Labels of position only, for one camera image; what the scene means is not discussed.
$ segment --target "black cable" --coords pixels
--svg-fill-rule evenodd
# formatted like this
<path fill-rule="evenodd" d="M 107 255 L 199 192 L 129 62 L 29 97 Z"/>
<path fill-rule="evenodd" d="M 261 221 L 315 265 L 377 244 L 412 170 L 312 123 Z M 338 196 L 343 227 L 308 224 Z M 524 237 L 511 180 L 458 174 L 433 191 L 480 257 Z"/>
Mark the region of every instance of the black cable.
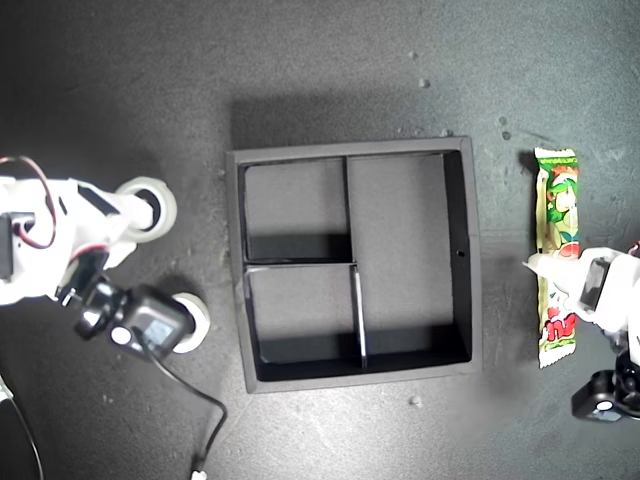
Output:
<path fill-rule="evenodd" d="M 16 412 L 18 420 L 20 420 L 22 428 L 24 429 L 24 433 L 26 433 L 27 439 L 29 440 L 29 443 L 31 444 L 31 449 L 33 450 L 33 454 L 36 457 L 36 463 L 38 464 L 38 475 L 39 475 L 39 478 L 40 478 L 40 480 L 44 480 L 44 471 L 42 469 L 42 461 L 40 460 L 40 453 L 38 452 L 38 447 L 36 446 L 36 442 L 33 439 L 33 434 L 31 433 L 31 429 L 29 428 L 29 424 L 25 420 L 24 415 L 22 415 L 22 410 L 20 410 L 20 407 L 18 407 L 18 404 L 14 400 L 12 393 L 10 395 L 7 395 L 7 400 L 9 402 L 11 402 L 11 405 L 13 405 L 13 409 Z"/>
<path fill-rule="evenodd" d="M 194 471 L 194 472 L 201 472 L 201 471 L 204 470 L 204 464 L 205 464 L 205 462 L 207 460 L 207 457 L 209 456 L 209 452 L 211 451 L 211 447 L 213 445 L 213 442 L 215 441 L 215 439 L 216 439 L 218 433 L 220 432 L 220 430 L 222 429 L 222 426 L 224 425 L 224 422 L 227 420 L 227 407 L 220 400 L 218 400 L 216 398 L 213 398 L 212 396 L 207 395 L 204 392 L 201 392 L 197 388 L 195 388 L 195 387 L 191 386 L 190 384 L 188 384 L 186 381 L 184 381 L 178 375 L 173 373 L 167 367 L 165 367 L 164 364 L 162 363 L 162 361 L 153 352 L 153 350 L 152 350 L 153 344 L 151 344 L 152 346 L 149 347 L 149 344 L 147 343 L 147 340 L 145 340 L 142 331 L 139 328 L 136 328 L 136 327 L 132 328 L 132 331 L 133 331 L 133 335 L 136 337 L 136 340 L 138 341 L 138 343 L 142 347 L 142 350 L 144 350 L 144 353 L 147 355 L 147 357 L 149 357 L 149 360 L 151 360 L 151 362 L 156 367 L 158 367 L 158 369 L 162 373 L 164 373 L 168 378 L 170 378 L 171 380 L 173 380 L 174 382 L 179 384 L 182 388 L 187 390 L 189 393 L 195 395 L 198 398 L 201 398 L 202 400 L 205 400 L 205 401 L 211 403 L 212 405 L 218 407 L 222 411 L 222 417 L 220 417 L 220 421 L 218 422 L 216 427 L 213 429 L 213 432 L 211 432 L 211 436 L 209 437 L 209 440 L 207 441 L 207 444 L 206 444 L 206 446 L 204 448 L 204 452 L 202 453 L 202 455 L 197 456 L 197 457 L 195 457 L 193 459 L 193 464 L 191 466 L 191 470 Z"/>

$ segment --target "red wire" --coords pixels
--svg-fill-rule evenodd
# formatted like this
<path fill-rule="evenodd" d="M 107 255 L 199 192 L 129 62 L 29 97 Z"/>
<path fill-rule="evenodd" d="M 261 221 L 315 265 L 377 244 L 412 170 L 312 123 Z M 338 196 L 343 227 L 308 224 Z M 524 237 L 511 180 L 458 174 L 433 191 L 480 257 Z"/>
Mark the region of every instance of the red wire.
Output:
<path fill-rule="evenodd" d="M 640 248 L 640 241 L 633 244 L 633 246 L 627 252 L 629 255 L 637 257 L 638 249 Z"/>
<path fill-rule="evenodd" d="M 47 206 L 49 207 L 49 211 L 51 213 L 51 220 L 53 221 L 53 231 L 51 232 L 51 240 L 49 240 L 48 243 L 45 243 L 45 244 L 38 243 L 35 240 L 32 240 L 31 238 L 29 238 L 29 235 L 27 234 L 24 228 L 24 223 L 20 224 L 19 226 L 18 236 L 22 239 L 24 243 L 26 243 L 30 247 L 37 248 L 38 250 L 44 250 L 49 248 L 51 245 L 53 245 L 53 242 L 56 239 L 57 217 L 56 217 L 56 208 L 53 203 L 53 196 L 51 195 L 51 191 L 49 190 L 49 184 L 47 183 L 47 176 L 44 174 L 44 172 L 38 166 L 38 164 L 33 160 L 31 160 L 29 157 L 25 157 L 25 156 L 4 157 L 4 158 L 0 158 L 0 164 L 15 162 L 18 160 L 26 163 L 29 167 L 31 167 L 31 169 L 34 172 L 36 172 L 36 175 L 38 176 L 38 179 L 40 180 L 40 182 L 42 183 L 42 187 L 44 188 L 45 199 L 46 199 L 45 201 L 47 202 Z"/>

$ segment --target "wire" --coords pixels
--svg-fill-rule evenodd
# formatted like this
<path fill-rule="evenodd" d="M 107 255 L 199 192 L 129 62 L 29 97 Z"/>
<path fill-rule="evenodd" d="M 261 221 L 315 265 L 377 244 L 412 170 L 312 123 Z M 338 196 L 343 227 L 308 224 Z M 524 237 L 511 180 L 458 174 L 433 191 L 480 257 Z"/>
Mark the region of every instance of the wire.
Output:
<path fill-rule="evenodd" d="M 149 345 L 147 343 L 147 340 L 145 340 L 142 331 L 137 327 L 133 327 L 132 331 L 133 331 L 133 335 L 136 337 L 136 340 L 138 341 L 138 343 L 142 347 L 142 350 L 144 350 L 144 353 L 149 357 L 151 362 L 156 367 L 158 367 L 158 369 L 162 373 L 164 373 L 168 378 L 170 378 L 171 380 L 173 380 L 174 382 L 176 382 L 177 384 L 182 386 L 189 393 L 195 395 L 198 398 L 201 398 L 202 400 L 205 400 L 205 401 L 211 403 L 212 405 L 218 407 L 222 411 L 222 417 L 220 417 L 220 421 L 218 422 L 216 427 L 213 429 L 213 432 L 211 432 L 211 435 L 209 436 L 209 440 L 207 441 L 207 444 L 206 444 L 206 446 L 204 448 L 204 452 L 202 452 L 202 454 L 200 456 L 194 458 L 194 461 L 193 461 L 191 469 L 194 472 L 201 472 L 201 471 L 204 470 L 204 465 L 205 465 L 205 462 L 207 460 L 207 457 L 209 456 L 209 452 L 211 451 L 211 447 L 213 446 L 213 442 L 215 441 L 216 437 L 218 436 L 218 433 L 220 432 L 220 430 L 222 429 L 222 426 L 227 421 L 227 407 L 220 400 L 218 400 L 216 398 L 213 398 L 212 396 L 207 395 L 206 393 L 204 393 L 204 392 L 198 390 L 197 388 L 191 386 L 186 381 L 184 381 L 182 378 L 180 378 L 178 375 L 176 375 L 171 370 L 169 370 L 167 367 L 165 367 L 164 364 L 162 363 L 162 361 L 152 351 L 152 349 L 151 349 L 152 347 L 151 348 L 149 347 Z"/>
<path fill-rule="evenodd" d="M 25 433 L 27 434 L 27 438 L 29 439 L 29 443 L 31 444 L 31 448 L 33 449 L 33 454 L 35 455 L 36 463 L 38 464 L 38 475 L 40 477 L 40 480 L 44 480 L 44 471 L 42 469 L 42 461 L 40 460 L 40 454 L 38 453 L 38 447 L 36 446 L 36 442 L 33 439 L 33 435 L 31 434 L 31 429 L 29 428 L 29 424 L 25 420 L 24 415 L 22 415 L 22 411 L 18 407 L 18 404 L 13 399 L 13 397 L 10 397 L 9 401 L 13 405 L 13 408 L 16 411 L 16 415 L 18 415 L 18 419 L 20 420 L 20 423 L 22 424 L 22 428 L 24 429 Z"/>
<path fill-rule="evenodd" d="M 26 222 L 19 224 L 18 236 L 24 243 L 26 243 L 30 247 L 36 248 L 38 250 L 45 250 L 49 248 L 51 245 L 53 245 L 53 242 L 56 239 L 56 228 L 57 228 L 56 209 L 53 204 L 53 196 L 51 195 L 51 190 L 49 190 L 49 183 L 47 181 L 47 176 L 44 174 L 44 172 L 36 162 L 31 160 L 29 157 L 25 157 L 25 156 L 0 158 L 0 165 L 3 163 L 16 162 L 16 161 L 21 161 L 26 163 L 29 167 L 31 167 L 31 169 L 34 172 L 36 172 L 36 175 L 38 176 L 38 179 L 40 180 L 40 183 L 42 183 L 42 187 L 44 188 L 45 201 L 47 203 L 47 207 L 49 208 L 49 212 L 51 213 L 51 220 L 53 221 L 53 230 L 51 232 L 51 240 L 49 240 L 48 243 L 43 244 L 43 243 L 38 243 L 35 240 L 32 240 L 27 234 L 27 231 L 25 229 Z"/>

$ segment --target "green cartoon character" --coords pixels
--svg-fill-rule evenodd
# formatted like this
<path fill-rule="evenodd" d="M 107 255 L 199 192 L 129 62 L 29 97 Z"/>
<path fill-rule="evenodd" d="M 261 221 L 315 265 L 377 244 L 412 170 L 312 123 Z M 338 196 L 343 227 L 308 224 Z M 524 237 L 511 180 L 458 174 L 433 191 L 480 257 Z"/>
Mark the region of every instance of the green cartoon character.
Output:
<path fill-rule="evenodd" d="M 578 255 L 578 169 L 562 165 L 551 173 L 547 187 L 549 246 L 564 257 Z"/>

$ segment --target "white plastic part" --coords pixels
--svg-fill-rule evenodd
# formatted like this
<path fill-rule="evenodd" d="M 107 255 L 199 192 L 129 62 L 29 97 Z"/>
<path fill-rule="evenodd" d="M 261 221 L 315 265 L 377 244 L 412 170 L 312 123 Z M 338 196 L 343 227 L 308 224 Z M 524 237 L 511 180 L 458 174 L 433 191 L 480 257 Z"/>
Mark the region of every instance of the white plastic part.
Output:
<path fill-rule="evenodd" d="M 156 179 L 149 177 L 137 177 L 133 180 L 121 185 L 116 193 L 118 195 L 135 196 L 137 193 L 147 190 L 158 201 L 160 205 L 160 212 L 158 222 L 149 231 L 145 229 L 151 226 L 151 223 L 140 222 L 137 225 L 131 225 L 127 230 L 125 237 L 134 241 L 135 243 L 146 243 L 156 240 L 165 235 L 173 224 L 176 222 L 178 215 L 178 204 L 176 198 L 167 187 L 167 184 Z"/>
<path fill-rule="evenodd" d="M 9 390 L 7 384 L 4 383 L 4 378 L 0 376 L 0 403 L 4 402 L 5 400 L 11 400 L 12 398 L 13 392 Z"/>
<path fill-rule="evenodd" d="M 111 330 L 111 340 L 118 345 L 126 345 L 131 341 L 131 332 L 124 327 Z"/>
<path fill-rule="evenodd" d="M 576 156 L 576 153 L 570 148 L 566 150 L 547 150 L 542 147 L 536 147 L 534 152 L 536 158 L 570 158 Z"/>
<path fill-rule="evenodd" d="M 601 277 L 592 278 L 594 260 L 608 264 L 595 309 L 582 303 L 582 292 Z M 569 295 L 571 308 L 580 318 L 598 325 L 609 334 L 628 332 L 631 361 L 640 365 L 640 258 L 610 248 L 590 248 L 579 259 L 561 260 L 536 254 L 525 264 L 554 282 Z"/>
<path fill-rule="evenodd" d="M 22 298 L 47 295 L 55 299 L 74 256 L 89 248 L 109 252 L 105 269 L 118 266 L 135 249 L 139 241 L 151 241 L 164 235 L 175 223 L 177 207 L 167 186 L 155 179 L 136 179 L 120 187 L 123 194 L 108 193 L 95 185 L 74 179 L 48 180 L 56 213 L 56 237 L 47 249 L 25 244 L 17 235 L 12 238 L 14 272 L 9 281 L 0 280 L 0 305 L 16 303 Z M 114 207 L 105 213 L 78 190 L 90 190 L 92 196 Z M 153 223 L 153 207 L 135 196 L 149 190 L 161 206 L 161 218 L 150 232 L 142 232 Z M 45 202 L 40 180 L 16 180 L 0 177 L 0 213 L 33 212 L 31 239 L 47 243 L 53 222 Z"/>
<path fill-rule="evenodd" d="M 178 293 L 173 295 L 173 299 L 186 307 L 196 324 L 195 331 L 182 339 L 173 349 L 174 353 L 188 353 L 198 348 L 209 333 L 211 328 L 209 309 L 199 297 L 191 293 Z"/>
<path fill-rule="evenodd" d="M 600 403 L 598 403 L 596 405 L 596 408 L 600 411 L 607 411 L 607 410 L 611 410 L 613 408 L 613 403 L 611 403 L 609 400 L 604 400 Z"/>

